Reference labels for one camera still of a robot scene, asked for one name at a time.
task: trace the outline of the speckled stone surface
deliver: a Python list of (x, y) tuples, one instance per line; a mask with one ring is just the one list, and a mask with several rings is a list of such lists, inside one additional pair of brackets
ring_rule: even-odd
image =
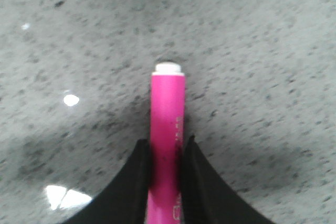
[(247, 202), (336, 223), (336, 0), (0, 0), (0, 20), (1, 224), (80, 210), (51, 210), (48, 185), (108, 184), (165, 59), (187, 74), (186, 136)]

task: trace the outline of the pink marker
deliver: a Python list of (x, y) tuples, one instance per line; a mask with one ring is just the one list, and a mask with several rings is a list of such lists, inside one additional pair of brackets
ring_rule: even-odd
[(185, 77), (172, 62), (156, 65), (152, 74), (152, 182), (147, 224), (178, 224), (181, 194), (178, 173), (183, 140)]

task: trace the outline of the pink highlighter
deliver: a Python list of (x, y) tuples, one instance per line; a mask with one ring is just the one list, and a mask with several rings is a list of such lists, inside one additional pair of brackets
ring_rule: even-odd
[(152, 181), (147, 224), (178, 224), (179, 167), (183, 144), (185, 77), (173, 62), (157, 64), (151, 84)]

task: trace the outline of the granite countertop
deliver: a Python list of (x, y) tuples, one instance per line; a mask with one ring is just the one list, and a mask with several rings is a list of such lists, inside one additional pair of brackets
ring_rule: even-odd
[(336, 0), (0, 0), (0, 20), (0, 224), (96, 196), (148, 136), (167, 59), (185, 135), (239, 195), (278, 224), (336, 223)]

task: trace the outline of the gray speckled surface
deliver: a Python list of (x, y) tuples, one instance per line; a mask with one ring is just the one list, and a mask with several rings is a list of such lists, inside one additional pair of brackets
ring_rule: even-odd
[(50, 210), (47, 185), (107, 185), (148, 136), (162, 59), (187, 73), (186, 135), (247, 202), (278, 224), (336, 223), (335, 14), (336, 0), (0, 0), (0, 223), (80, 209)]

